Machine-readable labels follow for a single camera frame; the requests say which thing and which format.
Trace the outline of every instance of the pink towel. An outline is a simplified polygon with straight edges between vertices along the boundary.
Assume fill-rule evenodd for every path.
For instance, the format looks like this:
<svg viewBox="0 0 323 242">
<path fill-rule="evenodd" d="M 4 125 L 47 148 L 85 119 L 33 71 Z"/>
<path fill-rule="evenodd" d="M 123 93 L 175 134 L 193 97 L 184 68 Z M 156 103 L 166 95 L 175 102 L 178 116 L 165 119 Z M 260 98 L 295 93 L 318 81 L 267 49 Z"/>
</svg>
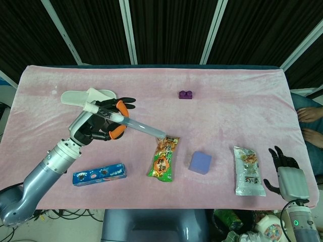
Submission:
<svg viewBox="0 0 323 242">
<path fill-rule="evenodd" d="M 82 111 L 61 104 L 68 90 L 110 89 L 134 97 L 130 117 L 180 137 L 172 183 L 147 177 L 156 139 L 127 129 L 116 141 L 93 141 L 49 190 L 38 209 L 55 208 L 232 208 L 281 209 L 279 195 L 235 195 L 233 147 L 257 152 L 262 178 L 278 185 L 268 148 L 277 145 L 306 174 L 309 206 L 318 202 L 297 114 L 282 70 L 60 69 L 29 66 L 23 73 L 0 145 L 0 189 L 22 182 Z M 192 90 L 192 100 L 178 92 Z M 188 170 L 194 151 L 212 156 L 210 171 Z M 123 162 L 125 179 L 75 187 L 72 173 Z"/>
</svg>

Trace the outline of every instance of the white plastic tool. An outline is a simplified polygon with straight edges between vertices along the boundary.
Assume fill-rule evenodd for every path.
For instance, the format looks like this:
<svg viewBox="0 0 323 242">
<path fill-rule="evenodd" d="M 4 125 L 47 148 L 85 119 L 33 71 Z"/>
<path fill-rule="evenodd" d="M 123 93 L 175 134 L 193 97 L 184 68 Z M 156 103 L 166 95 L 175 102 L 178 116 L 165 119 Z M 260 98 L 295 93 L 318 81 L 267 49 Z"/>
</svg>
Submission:
<svg viewBox="0 0 323 242">
<path fill-rule="evenodd" d="M 67 105 L 84 107 L 88 102 L 105 101 L 117 98 L 117 95 L 111 90 L 96 90 L 89 88 L 87 91 L 66 91 L 61 95 L 61 102 Z"/>
</svg>

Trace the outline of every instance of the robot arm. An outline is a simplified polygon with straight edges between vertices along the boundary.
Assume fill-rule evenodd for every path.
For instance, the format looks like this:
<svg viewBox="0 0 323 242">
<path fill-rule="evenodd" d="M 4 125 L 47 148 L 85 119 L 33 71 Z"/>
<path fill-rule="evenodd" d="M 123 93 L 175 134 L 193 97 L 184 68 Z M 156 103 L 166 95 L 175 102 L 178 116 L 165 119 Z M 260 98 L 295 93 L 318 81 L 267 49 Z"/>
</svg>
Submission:
<svg viewBox="0 0 323 242">
<path fill-rule="evenodd" d="M 275 149 L 277 153 L 272 149 L 269 149 L 269 152 L 272 154 L 274 160 L 279 188 L 273 187 L 267 179 L 263 180 L 264 184 L 270 191 L 281 195 L 288 202 L 283 208 L 282 214 L 286 209 L 293 226 L 296 241 L 320 242 L 312 212 L 310 208 L 304 206 L 305 203 L 309 202 L 305 174 L 299 168 L 294 158 L 284 156 L 281 149 L 277 146 L 275 146 Z"/>
<path fill-rule="evenodd" d="M 123 98 L 134 102 L 133 98 Z M 96 105 L 118 112 L 116 103 L 119 99 L 96 102 Z M 125 103 L 126 108 L 134 105 Z M 23 186 L 11 186 L 0 191 L 0 219 L 5 226 L 16 227 L 28 221 L 37 204 L 53 184 L 63 175 L 73 162 L 80 157 L 80 149 L 93 139 L 111 140 L 123 135 L 125 127 L 120 131 L 120 124 L 108 122 L 104 118 L 83 111 L 70 125 L 70 138 L 60 140 L 47 152 L 44 159 L 25 178 Z"/>
</svg>

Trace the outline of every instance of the oreo box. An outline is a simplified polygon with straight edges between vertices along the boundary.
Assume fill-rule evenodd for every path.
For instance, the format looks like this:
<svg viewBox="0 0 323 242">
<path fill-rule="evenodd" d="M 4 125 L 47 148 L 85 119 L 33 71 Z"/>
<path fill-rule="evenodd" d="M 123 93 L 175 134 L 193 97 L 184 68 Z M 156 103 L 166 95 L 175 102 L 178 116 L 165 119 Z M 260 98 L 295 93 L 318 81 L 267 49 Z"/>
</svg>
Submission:
<svg viewBox="0 0 323 242">
<path fill-rule="evenodd" d="M 126 167 L 120 163 L 73 173 L 73 185 L 80 187 L 125 177 L 127 177 Z"/>
</svg>

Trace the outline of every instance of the metal frame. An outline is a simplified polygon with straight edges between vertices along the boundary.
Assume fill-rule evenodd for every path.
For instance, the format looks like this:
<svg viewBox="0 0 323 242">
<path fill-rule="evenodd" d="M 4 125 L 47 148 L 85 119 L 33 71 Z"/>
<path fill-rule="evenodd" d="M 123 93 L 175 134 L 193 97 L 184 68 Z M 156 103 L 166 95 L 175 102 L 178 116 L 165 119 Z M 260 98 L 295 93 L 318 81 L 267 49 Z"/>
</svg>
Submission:
<svg viewBox="0 0 323 242">
<path fill-rule="evenodd" d="M 3 73 L 2 71 L 0 71 L 0 77 L 2 79 L 4 79 L 6 82 L 8 82 L 11 86 L 13 86 L 14 88 L 18 88 L 18 84 L 15 83 L 10 77 L 8 77 L 5 73 Z"/>
<path fill-rule="evenodd" d="M 77 65 L 83 66 L 88 65 L 84 64 L 81 60 L 81 57 L 79 56 L 76 48 L 74 47 L 71 39 L 69 38 L 64 26 L 62 25 L 62 22 L 60 21 L 55 9 L 53 8 L 52 4 L 50 3 L 50 0 L 41 0 L 41 3 L 44 5 L 46 11 L 48 12 L 51 20 L 54 22 L 56 28 L 60 32 L 63 40 L 65 41 L 67 47 L 69 48 L 72 56 L 74 57 L 74 60 L 76 61 Z"/>
<path fill-rule="evenodd" d="M 224 11 L 226 9 L 227 3 L 228 3 L 228 0 L 218 0 L 217 7 L 211 22 L 210 30 L 206 38 L 206 43 L 202 53 L 200 65 L 205 65 L 207 63 L 214 40 L 216 39 L 216 35 L 218 32 Z"/>
<path fill-rule="evenodd" d="M 137 61 L 135 39 L 134 39 L 133 29 L 132 29 L 129 0 L 119 0 L 119 4 L 120 4 L 123 26 L 125 28 L 130 63 L 132 65 L 137 65 L 138 61 Z"/>
<path fill-rule="evenodd" d="M 323 34 L 323 19 L 280 66 L 284 72 Z"/>
</svg>

